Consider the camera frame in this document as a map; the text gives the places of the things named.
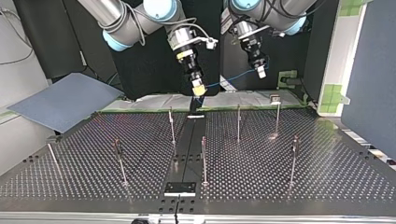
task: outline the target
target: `wall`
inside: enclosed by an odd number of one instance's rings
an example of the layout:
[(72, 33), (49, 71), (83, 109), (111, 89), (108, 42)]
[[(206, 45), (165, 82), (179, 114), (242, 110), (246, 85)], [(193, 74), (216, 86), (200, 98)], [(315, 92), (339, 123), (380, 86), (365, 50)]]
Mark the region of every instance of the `wall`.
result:
[[(11, 0), (2, 0), (0, 7), (15, 10)], [(3, 17), (0, 16), (0, 63), (18, 60), (30, 52)], [(24, 36), (18, 20), (8, 17)], [(53, 134), (52, 130), (6, 110), (46, 87), (48, 82), (34, 54), (20, 63), (0, 65), (0, 175), (42, 148)]]
[(321, 116), (341, 117), (365, 10), (361, 0), (340, 2), (320, 90), (318, 113)]

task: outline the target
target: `white cable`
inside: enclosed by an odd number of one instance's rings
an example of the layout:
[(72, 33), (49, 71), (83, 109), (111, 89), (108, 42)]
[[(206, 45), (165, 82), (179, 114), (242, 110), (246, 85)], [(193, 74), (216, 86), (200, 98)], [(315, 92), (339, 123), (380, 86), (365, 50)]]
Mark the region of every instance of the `white cable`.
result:
[(15, 18), (17, 18), (19, 21), (21, 21), (21, 18), (18, 16), (17, 13), (4, 8), (4, 7), (0, 7), (0, 12), (3, 13), (3, 18), (8, 22), (8, 24), (11, 26), (11, 28), (14, 30), (15, 34), (17, 34), (17, 36), (20, 38), (20, 40), (30, 49), (32, 48), (32, 45), (29, 43), (29, 39), (27, 38), (27, 36), (25, 37), (26, 39), (23, 39), (23, 37), (20, 35), (20, 33), (18, 32), (17, 28), (15, 28), (15, 26), (12, 24), (12, 22), (9, 20), (9, 18), (6, 16), (7, 13), (13, 15)]
[(178, 25), (176, 25), (175, 27), (172, 27), (172, 30), (171, 30), (171, 32), (170, 33), (175, 33), (175, 31), (178, 29), (178, 28), (180, 28), (180, 27), (183, 27), (183, 26), (193, 26), (193, 27), (195, 27), (195, 28), (198, 28), (203, 34), (204, 34), (204, 36), (206, 37), (206, 38), (210, 38), (210, 36), (209, 36), (209, 34), (204, 30), (204, 28), (202, 28), (200, 25), (197, 25), (197, 24), (195, 24), (195, 23), (181, 23), (181, 24), (178, 24)]
[(249, 32), (249, 33), (247, 33), (247, 34), (245, 34), (245, 35), (239, 36), (238, 39), (244, 39), (244, 38), (246, 38), (246, 37), (248, 37), (248, 36), (250, 36), (250, 35), (255, 35), (255, 34), (257, 34), (258, 32), (261, 32), (261, 31), (263, 31), (263, 30), (265, 30), (265, 29), (268, 29), (268, 28), (270, 28), (270, 26), (268, 26), (268, 25), (263, 26), (263, 27), (261, 27), (261, 28), (255, 30), (255, 31), (252, 31), (252, 32)]

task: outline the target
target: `black cable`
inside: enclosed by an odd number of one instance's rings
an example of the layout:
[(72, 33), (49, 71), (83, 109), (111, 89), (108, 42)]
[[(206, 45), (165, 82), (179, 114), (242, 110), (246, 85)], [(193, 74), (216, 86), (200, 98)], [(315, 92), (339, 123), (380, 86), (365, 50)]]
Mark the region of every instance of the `black cable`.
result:
[(6, 64), (11, 64), (11, 63), (20, 63), (26, 59), (28, 59), (31, 55), (33, 54), (33, 49), (30, 50), (29, 54), (26, 55), (24, 58), (18, 59), (16, 61), (12, 61), (12, 62), (7, 62), (7, 63), (0, 63), (0, 65), (6, 65)]
[(96, 79), (97, 79), (97, 80), (104, 82), (104, 81), (99, 77), (99, 75), (95, 72), (95, 70), (93, 70), (93, 68), (91, 68), (89, 65), (85, 65), (85, 69), (84, 69), (82, 72), (86, 71), (87, 68), (89, 68), (89, 69), (91, 70), (91, 72), (93, 72), (93, 74), (96, 76)]
[(305, 93), (308, 95), (308, 98), (310, 98), (311, 102), (315, 105), (316, 108), (318, 108), (318, 104), (315, 102), (315, 99), (312, 98), (312, 96), (309, 94), (308, 90), (305, 87), (303, 79), (301, 77), (300, 77), (300, 81), (301, 81), (301, 85), (303, 86), (303, 89), (304, 89)]
[(284, 12), (280, 11), (278, 8), (275, 7), (275, 1), (274, 1), (273, 4), (270, 3), (270, 0), (265, 0), (265, 1), (266, 1), (267, 3), (270, 4), (270, 7), (271, 7), (274, 11), (276, 11), (278, 14), (280, 14), (280, 15), (286, 17), (286, 18), (289, 18), (289, 19), (300, 19), (300, 18), (303, 18), (303, 17), (307, 17), (307, 16), (309, 16), (309, 15), (312, 15), (313, 13), (315, 13), (316, 11), (318, 11), (318, 9), (320, 9), (320, 7), (322, 7), (322, 6), (324, 5), (324, 3), (327, 2), (327, 0), (323, 0), (323, 1), (320, 3), (319, 6), (317, 6), (317, 7), (316, 7), (315, 9), (313, 9), (312, 11), (310, 11), (310, 12), (308, 12), (308, 13), (305, 13), (304, 15), (291, 15), (291, 14), (290, 14), (289, 12), (287, 12), (286, 9), (284, 8), (284, 6), (283, 6), (283, 4), (282, 4), (282, 0), (279, 0), (279, 1), (280, 1), (280, 7), (282, 8), (282, 10), (283, 10)]
[(270, 16), (271, 10), (273, 9), (272, 7), (268, 8), (267, 13), (264, 15), (265, 10), (267, 9), (267, 1), (264, 1), (264, 10), (262, 11), (262, 17), (260, 18), (260, 22), (265, 22), (267, 20), (267, 18)]
[(318, 11), (318, 9), (320, 9), (320, 8), (327, 2), (327, 0), (323, 0), (323, 1), (320, 3), (320, 5), (318, 5), (316, 8), (314, 8), (312, 11), (306, 13), (305, 15), (292, 15), (292, 14), (290, 14), (290, 13), (285, 9), (285, 6), (283, 6), (282, 1), (283, 1), (283, 0), (280, 0), (280, 8), (282, 8), (282, 10), (285, 12), (286, 15), (288, 15), (288, 16), (290, 16), (290, 17), (293, 17), (294, 19), (300, 19), (300, 18), (302, 18), (302, 17), (306, 17), (306, 16), (309, 16), (309, 15), (312, 15), (313, 13), (315, 13), (316, 11)]
[(106, 80), (106, 83), (107, 83), (108, 85), (110, 85), (110, 84), (114, 81), (114, 78), (116, 78), (116, 75), (118, 75), (118, 74), (119, 74), (118, 72), (114, 73), (111, 77), (109, 77), (109, 78)]

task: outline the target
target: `metal rod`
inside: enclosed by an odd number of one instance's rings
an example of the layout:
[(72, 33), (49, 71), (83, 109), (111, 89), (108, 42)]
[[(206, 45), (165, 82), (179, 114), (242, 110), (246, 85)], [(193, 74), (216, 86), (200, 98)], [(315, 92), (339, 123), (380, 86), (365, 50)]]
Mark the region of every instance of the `metal rod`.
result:
[(122, 158), (120, 158), (120, 167), (121, 167), (121, 170), (122, 170), (122, 176), (123, 176), (123, 179), (124, 179), (124, 186), (128, 186), (129, 184), (128, 184), (128, 180), (126, 179), (126, 174), (125, 174), (125, 170), (124, 170), (124, 167), (123, 167), (123, 163), (122, 163)]
[(241, 141), (241, 106), (238, 105), (238, 143)]
[(121, 168), (121, 171), (122, 171), (122, 178), (123, 178), (122, 185), (124, 187), (126, 187), (126, 186), (129, 185), (129, 183), (128, 183), (128, 180), (126, 178), (125, 168), (124, 168), (124, 165), (123, 165), (123, 162), (122, 162), (122, 148), (121, 148), (121, 142), (120, 142), (119, 138), (116, 138), (114, 140), (114, 150), (115, 150), (115, 153), (116, 153), (116, 158), (120, 162), (120, 168)]
[(204, 161), (204, 186), (207, 186), (209, 183), (207, 182), (206, 176), (206, 138), (202, 137), (202, 159)]
[(292, 188), (293, 185), (294, 185), (293, 178), (294, 178), (295, 165), (296, 165), (296, 154), (294, 153), (294, 155), (293, 155), (293, 165), (291, 166), (290, 188)]
[(294, 136), (292, 150), (293, 150), (293, 165), (291, 166), (290, 188), (292, 188), (294, 185), (293, 179), (294, 179), (295, 165), (300, 151), (300, 139), (298, 135)]
[(276, 111), (276, 129), (275, 129), (276, 134), (279, 128), (279, 117), (280, 117), (280, 104), (277, 105), (277, 111)]
[(50, 143), (47, 143), (47, 146), (49, 147), (50, 155), (52, 156), (53, 160), (55, 161), (55, 165), (56, 165), (56, 167), (58, 169), (59, 175), (62, 176), (61, 166), (59, 166), (59, 162), (56, 159), (56, 156), (55, 156), (55, 153), (53, 151), (52, 145)]
[(172, 129), (172, 143), (173, 145), (176, 144), (176, 139), (175, 139), (175, 127), (174, 127), (174, 120), (172, 117), (172, 107), (169, 110), (169, 122), (171, 123), (171, 129)]

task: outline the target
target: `cable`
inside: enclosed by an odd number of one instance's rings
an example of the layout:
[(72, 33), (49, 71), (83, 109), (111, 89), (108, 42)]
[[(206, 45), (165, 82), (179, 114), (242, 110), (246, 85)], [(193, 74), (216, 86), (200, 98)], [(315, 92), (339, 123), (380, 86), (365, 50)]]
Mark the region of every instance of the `cable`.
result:
[(200, 105), (202, 105), (203, 103), (200, 101), (200, 99), (199, 98), (195, 98), (195, 100), (196, 101), (198, 101), (198, 103), (200, 104)]
[(267, 8), (267, 1), (264, 1), (264, 6), (263, 6), (263, 10), (262, 10), (262, 17), (260, 18), (260, 22), (266, 21), (267, 18), (270, 16), (270, 13), (271, 13), (271, 11), (272, 11), (272, 7), (268, 8), (267, 13), (264, 15), (264, 12), (265, 12), (266, 8)]
[(29, 40), (27, 39), (27, 36), (25, 37), (26, 39), (24, 39), (21, 35), (20, 35), (20, 33), (18, 32), (18, 30), (17, 30), (17, 28), (15, 28), (15, 26), (12, 24), (12, 22), (9, 20), (9, 18), (7, 17), (7, 13), (8, 14), (11, 14), (12, 16), (14, 16), (17, 20), (19, 20), (19, 21), (21, 21), (21, 18), (18, 16), (18, 14), (17, 13), (15, 13), (15, 12), (13, 12), (13, 11), (11, 11), (11, 10), (9, 10), (9, 9), (7, 9), (7, 8), (3, 8), (3, 7), (0, 7), (0, 12), (2, 12), (3, 13), (3, 15), (4, 15), (4, 19), (7, 21), (7, 23), (11, 26), (11, 28), (14, 30), (14, 32), (15, 32), (15, 34), (17, 34), (17, 36), (20, 38), (20, 40), (27, 46), (27, 47), (29, 47), (30, 49), (32, 48), (32, 45), (29, 43)]
[(276, 2), (276, 0), (274, 0), (273, 3), (271, 3), (270, 0), (265, 0), (265, 1), (270, 5), (271, 9), (273, 9), (273, 10), (274, 10), (275, 12), (277, 12), (278, 14), (280, 14), (280, 15), (286, 17), (286, 18), (289, 18), (289, 19), (300, 19), (300, 18), (303, 18), (303, 17), (307, 17), (307, 16), (309, 16), (309, 15), (312, 15), (312, 14), (315, 13), (321, 6), (323, 6), (325, 2), (327, 2), (327, 0), (323, 0), (323, 2), (322, 2), (318, 7), (316, 7), (315, 9), (313, 9), (312, 11), (310, 11), (310, 12), (308, 12), (308, 13), (305, 13), (304, 15), (298, 15), (298, 16), (297, 16), (297, 15), (291, 15), (291, 14), (289, 14), (289, 12), (286, 12), (286, 10), (285, 10), (285, 8), (284, 8), (284, 6), (283, 6), (283, 4), (282, 4), (282, 0), (279, 0), (279, 1), (280, 1), (280, 7), (281, 7), (282, 10), (285, 11), (285, 13), (287, 13), (287, 14), (283, 13), (282, 11), (280, 11), (278, 8), (275, 7), (275, 2)]
[(28, 59), (32, 54), (33, 54), (33, 49), (30, 49), (29, 54), (26, 55), (24, 58), (18, 59), (18, 60), (13, 61), (13, 62), (0, 63), (0, 65), (6, 65), (6, 64), (11, 64), (11, 63), (20, 63), (20, 62), (22, 62), (22, 61)]
[(318, 9), (320, 9), (320, 8), (327, 2), (327, 0), (323, 0), (323, 1), (320, 3), (320, 5), (317, 6), (316, 8), (314, 8), (312, 11), (306, 13), (305, 15), (300, 16), (300, 15), (292, 15), (292, 14), (290, 14), (290, 13), (285, 9), (285, 6), (283, 5), (282, 1), (283, 1), (283, 0), (280, 0), (280, 8), (285, 12), (286, 15), (288, 15), (288, 16), (290, 16), (290, 17), (294, 17), (294, 19), (300, 19), (300, 18), (302, 18), (302, 17), (306, 17), (306, 16), (309, 16), (309, 15), (312, 15), (313, 13), (315, 13), (316, 11), (318, 11)]
[(242, 73), (242, 74), (240, 74), (240, 75), (238, 75), (238, 76), (236, 76), (236, 77), (231, 77), (231, 78), (226, 79), (226, 80), (224, 80), (224, 81), (221, 81), (221, 82), (217, 82), (217, 83), (213, 83), (213, 84), (207, 85), (206, 87), (207, 87), (207, 88), (215, 87), (215, 86), (217, 86), (217, 85), (219, 85), (219, 84), (221, 84), (221, 83), (223, 83), (223, 82), (235, 80), (235, 79), (237, 79), (237, 78), (239, 78), (239, 77), (242, 77), (242, 76), (244, 76), (244, 75), (246, 75), (246, 74), (248, 74), (248, 73), (254, 72), (254, 71), (256, 71), (256, 70), (254, 70), (254, 69), (247, 70), (246, 72), (244, 72), (244, 73)]
[(181, 24), (181, 23), (188, 23), (189, 21), (191, 21), (192, 23), (195, 23), (197, 21), (196, 18), (188, 18), (188, 19), (181, 20), (181, 21), (155, 21), (150, 16), (146, 15), (146, 13), (143, 13), (139, 10), (134, 9), (133, 7), (131, 7), (129, 4), (127, 4), (125, 2), (121, 1), (121, 6), (122, 6), (121, 17), (115, 23), (108, 25), (108, 26), (104, 26), (100, 22), (98, 22), (99, 26), (102, 29), (104, 29), (110, 33), (117, 31), (118, 29), (121, 28), (124, 21), (128, 18), (128, 9), (129, 9), (133, 15), (134, 23), (136, 24), (137, 29), (139, 30), (139, 34), (140, 34), (139, 42), (142, 46), (146, 45), (146, 36), (145, 36), (145, 32), (143, 31), (142, 24), (139, 21), (139, 19), (137, 18), (137, 14), (143, 16), (144, 18), (146, 18), (150, 21), (159, 23), (161, 25), (177, 25), (177, 24)]
[(193, 27), (196, 27), (196, 28), (198, 28), (198, 29), (204, 34), (204, 36), (205, 36), (206, 38), (208, 38), (208, 39), (211, 38), (210, 35), (204, 30), (204, 28), (202, 28), (200, 25), (197, 25), (197, 24), (194, 24), (194, 23), (181, 23), (181, 24), (177, 24), (177, 25), (175, 25), (174, 27), (172, 27), (172, 30), (169, 32), (169, 34), (174, 34), (175, 31), (176, 31), (178, 28), (183, 27), (183, 26), (189, 26), (189, 27), (193, 26)]
[(303, 82), (303, 79), (300, 77), (300, 81), (301, 81), (301, 85), (303, 86), (303, 89), (305, 91), (305, 93), (308, 95), (309, 98), (311, 98), (312, 103), (315, 105), (316, 108), (318, 108), (318, 104), (315, 102), (315, 99), (312, 98), (312, 96), (309, 94), (308, 90), (305, 87), (305, 84)]
[(119, 73), (116, 72), (114, 75), (112, 75), (110, 78), (108, 78), (108, 79), (106, 80), (106, 83), (107, 83), (108, 85), (111, 85), (111, 83), (114, 81), (114, 78), (116, 78), (116, 76), (117, 76), (118, 74), (119, 74)]

